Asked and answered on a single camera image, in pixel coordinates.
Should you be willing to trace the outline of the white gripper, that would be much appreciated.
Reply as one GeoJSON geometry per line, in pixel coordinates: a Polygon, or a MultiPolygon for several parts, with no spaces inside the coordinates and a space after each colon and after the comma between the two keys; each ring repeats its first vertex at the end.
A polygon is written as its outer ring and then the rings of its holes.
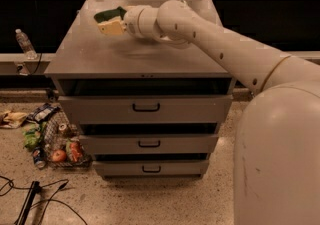
{"type": "Polygon", "coordinates": [[[124,21],[120,16],[116,16],[108,21],[98,24],[99,30],[105,35],[122,35],[125,30],[136,38],[150,37],[150,6],[132,6],[126,12],[124,21]]]}

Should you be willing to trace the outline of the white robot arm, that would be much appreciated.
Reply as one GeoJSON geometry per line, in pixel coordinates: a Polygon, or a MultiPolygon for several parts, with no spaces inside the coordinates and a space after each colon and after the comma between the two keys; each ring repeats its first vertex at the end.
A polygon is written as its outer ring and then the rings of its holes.
{"type": "Polygon", "coordinates": [[[212,23],[184,1],[95,15],[102,33],[192,43],[252,93],[234,145],[235,225],[320,225],[320,66],[212,23]]]}

